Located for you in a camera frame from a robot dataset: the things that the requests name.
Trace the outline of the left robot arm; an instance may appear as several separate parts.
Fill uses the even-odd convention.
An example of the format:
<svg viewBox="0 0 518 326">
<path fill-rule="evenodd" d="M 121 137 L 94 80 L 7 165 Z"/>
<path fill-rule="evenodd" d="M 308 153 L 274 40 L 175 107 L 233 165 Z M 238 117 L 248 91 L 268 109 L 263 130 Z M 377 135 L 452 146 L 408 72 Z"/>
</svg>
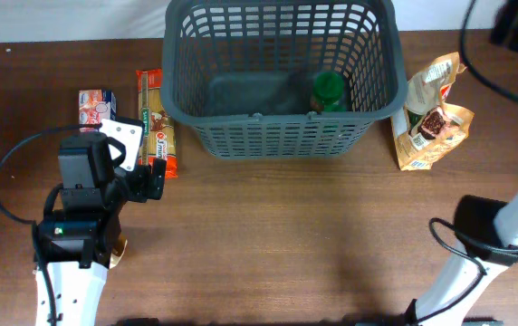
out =
<svg viewBox="0 0 518 326">
<path fill-rule="evenodd" d="M 162 197 L 166 162 L 155 159 L 129 171 L 124 149 L 99 132 L 64 139 L 59 148 L 62 183 L 52 189 L 43 220 L 33 228 L 38 325 L 92 325 L 121 234 L 127 202 Z"/>
</svg>

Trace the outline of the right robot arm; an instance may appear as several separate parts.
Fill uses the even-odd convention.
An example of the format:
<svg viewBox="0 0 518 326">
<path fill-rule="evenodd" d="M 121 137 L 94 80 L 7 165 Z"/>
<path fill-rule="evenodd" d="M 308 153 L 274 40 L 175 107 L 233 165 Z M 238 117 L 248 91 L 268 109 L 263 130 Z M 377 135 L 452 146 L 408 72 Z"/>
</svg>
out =
<svg viewBox="0 0 518 326">
<path fill-rule="evenodd" d="M 466 30 L 475 2 L 470 2 L 460 30 L 461 61 L 481 84 L 518 104 L 518 95 L 486 79 L 467 56 Z M 518 1 L 506 1 L 501 8 L 490 43 L 518 53 Z M 455 247 L 442 240 L 434 224 L 454 232 Z M 401 325 L 463 325 L 487 286 L 518 263 L 518 193 L 509 203 L 463 196 L 456 207 L 454 223 L 434 217 L 428 228 L 451 255 L 430 289 L 410 303 Z"/>
</svg>

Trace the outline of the green lid jar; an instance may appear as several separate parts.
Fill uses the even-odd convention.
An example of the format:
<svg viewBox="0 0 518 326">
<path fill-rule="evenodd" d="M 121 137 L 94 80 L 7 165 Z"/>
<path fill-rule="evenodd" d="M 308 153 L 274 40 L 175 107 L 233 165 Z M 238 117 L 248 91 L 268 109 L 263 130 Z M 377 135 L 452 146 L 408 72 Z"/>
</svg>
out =
<svg viewBox="0 0 518 326">
<path fill-rule="evenodd" d="M 310 105 L 313 111 L 344 112 L 345 83 L 337 72 L 322 72 L 318 74 L 312 85 Z"/>
</svg>

